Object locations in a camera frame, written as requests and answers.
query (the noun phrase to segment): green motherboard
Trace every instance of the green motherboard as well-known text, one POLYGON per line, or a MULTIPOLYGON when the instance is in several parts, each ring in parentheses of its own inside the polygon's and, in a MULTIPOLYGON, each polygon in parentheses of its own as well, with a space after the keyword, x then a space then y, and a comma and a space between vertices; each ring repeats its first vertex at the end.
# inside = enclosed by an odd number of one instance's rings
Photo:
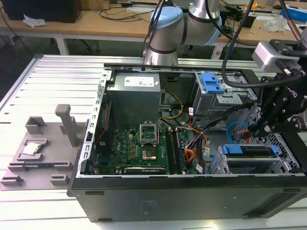
MULTIPOLYGON (((176 145, 181 149, 180 160, 181 167, 184 168, 186 159, 183 152, 189 142, 186 130, 167 130, 160 129, 157 131, 156 145, 147 145, 140 141, 139 129, 116 129, 113 136, 112 151, 107 161, 104 156, 100 156, 100 173, 101 174, 122 174, 124 167, 146 167, 146 168, 163 168, 166 174, 172 174, 169 169, 169 154, 167 152, 168 133, 173 132, 177 135, 176 145)), ((152 130, 143 130, 142 138, 154 138, 152 130)), ((194 169, 186 169, 186 174, 194 174, 194 169)))

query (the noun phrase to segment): black computer case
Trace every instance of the black computer case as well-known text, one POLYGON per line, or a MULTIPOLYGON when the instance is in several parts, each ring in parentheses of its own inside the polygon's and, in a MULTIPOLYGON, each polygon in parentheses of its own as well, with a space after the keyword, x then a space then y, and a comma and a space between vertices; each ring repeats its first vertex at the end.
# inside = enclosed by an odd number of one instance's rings
POLYGON ((81 14, 81 0, 2 0, 11 20, 30 18, 74 23, 81 14))

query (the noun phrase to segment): workbench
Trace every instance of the workbench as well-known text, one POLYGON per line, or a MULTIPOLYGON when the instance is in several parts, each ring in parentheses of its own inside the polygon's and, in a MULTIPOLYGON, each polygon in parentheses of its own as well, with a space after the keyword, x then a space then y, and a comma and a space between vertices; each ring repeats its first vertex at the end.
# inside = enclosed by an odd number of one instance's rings
MULTIPOLYGON (((0 178, 26 133, 24 125, 30 115, 42 116, 45 122, 59 122, 60 118, 54 114, 57 104, 70 104, 71 116, 77 122, 85 122, 89 118, 104 63, 141 64, 142 60, 138 57, 45 55, 37 56, 29 63, 0 102, 0 178)), ((179 59, 179 64, 220 68, 222 61, 179 59)), ((229 61, 227 66, 251 69, 259 78, 264 75, 253 61, 229 61)), ((307 228, 307 199, 269 219, 91 223, 78 201, 66 196, 66 190, 0 191, 0 213, 2 230, 307 228)))
MULTIPOLYGON (((265 5, 266 0, 255 0, 259 6, 265 7, 266 10, 272 9, 265 5)), ((307 8, 306 2, 286 1, 292 6, 307 8)), ((123 9, 110 9, 109 13, 121 12, 123 9)), ((124 11, 116 15, 111 15, 113 18, 122 18, 133 15, 133 12, 124 11)), ((61 55, 69 55, 66 39, 89 39, 89 40, 111 40, 111 41, 127 41, 127 42, 142 42, 148 32, 148 21, 150 13, 140 15, 144 20, 135 22, 116 22, 104 19, 99 16, 99 11, 82 11, 76 23, 59 23, 47 22, 47 26, 32 28, 27 26, 22 21, 9 20, 6 14, 4 17, 10 27, 19 36, 29 37, 48 37, 56 39, 61 55)), ((270 41, 271 39, 294 40, 291 31, 283 32, 268 32, 264 28, 265 21, 255 20, 253 26, 243 28, 240 33, 240 41, 244 42, 259 42, 270 41)), ((6 41, 13 45, 9 37, 14 34, 9 30, 2 18, 0 18, 0 35, 7 36, 6 41)), ((219 59, 223 47, 227 44, 228 39, 223 35, 217 39, 215 49, 212 54, 212 59, 219 59)))

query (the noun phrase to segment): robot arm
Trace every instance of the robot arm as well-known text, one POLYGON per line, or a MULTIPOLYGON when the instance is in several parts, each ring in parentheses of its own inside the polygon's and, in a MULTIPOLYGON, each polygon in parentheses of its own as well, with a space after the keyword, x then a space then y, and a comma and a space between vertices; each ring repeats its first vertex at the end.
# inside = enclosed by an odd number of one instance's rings
POLYGON ((155 30, 151 32, 148 49, 143 53, 147 65, 178 65, 178 45, 210 45, 215 42, 220 32, 209 18, 205 2, 214 20, 221 26, 218 0, 195 0, 188 13, 178 7, 163 7, 158 17, 155 30))
POLYGON ((252 124, 243 138, 262 137, 268 132, 299 132, 306 129, 298 113, 307 108, 307 77, 305 73, 307 52, 304 37, 300 41, 271 40, 260 42, 253 58, 263 71, 278 68, 273 80, 262 77, 261 82, 274 82, 294 77, 301 80, 280 86, 261 88, 257 106, 261 109, 259 120, 252 124))

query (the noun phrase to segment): motherboard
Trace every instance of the motherboard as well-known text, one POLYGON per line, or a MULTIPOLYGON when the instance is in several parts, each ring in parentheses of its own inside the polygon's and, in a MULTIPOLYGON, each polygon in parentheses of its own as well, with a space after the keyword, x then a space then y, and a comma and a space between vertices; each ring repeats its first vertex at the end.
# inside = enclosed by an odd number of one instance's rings
POLYGON ((159 169, 161 174, 194 173, 193 169, 186 169, 184 151, 189 143, 186 130, 158 129, 154 144, 142 141, 153 139, 153 130, 140 130, 114 130, 111 154, 97 155, 99 173, 129 174, 127 170, 131 170, 131 174, 138 174, 144 173, 144 169, 159 169))

